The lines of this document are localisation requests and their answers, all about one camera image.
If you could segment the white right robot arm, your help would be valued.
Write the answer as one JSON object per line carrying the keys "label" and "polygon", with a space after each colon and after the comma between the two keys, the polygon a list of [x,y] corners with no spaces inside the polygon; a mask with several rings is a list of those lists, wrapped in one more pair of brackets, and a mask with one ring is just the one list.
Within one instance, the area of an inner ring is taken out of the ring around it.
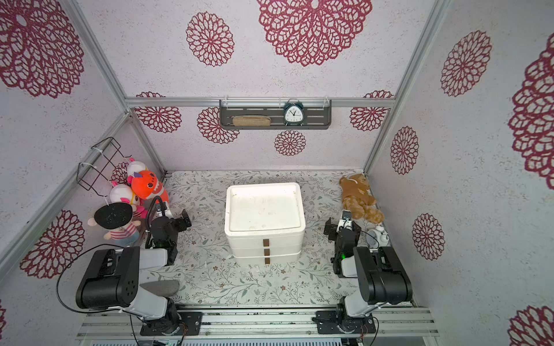
{"label": "white right robot arm", "polygon": [[358,288],[341,298],[336,310],[316,313],[312,320],[318,333],[376,333],[374,310],[385,304],[409,302],[413,297],[411,281],[398,255],[391,246],[359,246],[362,228],[347,211],[338,223],[328,219],[323,233],[335,245],[333,272],[339,278],[356,279]]}

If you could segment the white three-drawer cabinet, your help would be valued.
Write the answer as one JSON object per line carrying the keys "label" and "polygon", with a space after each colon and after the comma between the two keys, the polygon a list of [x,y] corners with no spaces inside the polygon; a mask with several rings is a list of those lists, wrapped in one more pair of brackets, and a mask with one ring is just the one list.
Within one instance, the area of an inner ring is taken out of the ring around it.
{"label": "white three-drawer cabinet", "polygon": [[[233,185],[227,189],[224,232],[239,265],[297,262],[306,221],[297,183]],[[268,239],[269,247],[263,246]],[[264,249],[270,256],[264,256]]]}

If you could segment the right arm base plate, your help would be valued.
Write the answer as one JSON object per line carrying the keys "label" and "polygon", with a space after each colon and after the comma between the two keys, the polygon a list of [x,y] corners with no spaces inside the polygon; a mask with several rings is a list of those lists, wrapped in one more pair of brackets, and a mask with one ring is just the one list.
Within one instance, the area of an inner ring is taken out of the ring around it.
{"label": "right arm base plate", "polygon": [[317,311],[312,321],[319,334],[374,334],[377,331],[372,317],[349,317],[337,310]]}

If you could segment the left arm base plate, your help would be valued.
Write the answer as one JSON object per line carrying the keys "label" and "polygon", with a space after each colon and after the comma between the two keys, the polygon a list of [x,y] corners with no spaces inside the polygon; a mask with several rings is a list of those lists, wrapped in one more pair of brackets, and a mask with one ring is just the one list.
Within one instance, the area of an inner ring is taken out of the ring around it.
{"label": "left arm base plate", "polygon": [[144,337],[197,336],[202,319],[201,312],[181,311],[161,319],[144,321],[139,334]]}

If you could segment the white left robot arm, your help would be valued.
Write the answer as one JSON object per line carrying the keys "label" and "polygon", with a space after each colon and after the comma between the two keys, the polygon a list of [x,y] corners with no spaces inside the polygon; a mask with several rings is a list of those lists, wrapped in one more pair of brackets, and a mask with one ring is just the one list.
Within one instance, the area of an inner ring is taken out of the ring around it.
{"label": "white left robot arm", "polygon": [[136,317],[142,324],[140,335],[145,337],[194,336],[199,333],[201,313],[183,313],[177,304],[166,296],[160,296],[144,288],[139,274],[141,270],[172,265],[177,255],[177,237],[192,226],[188,213],[183,210],[177,219],[160,216],[150,223],[155,235],[167,235],[169,243],[158,248],[99,250],[89,262],[76,290],[78,314],[116,311]]}

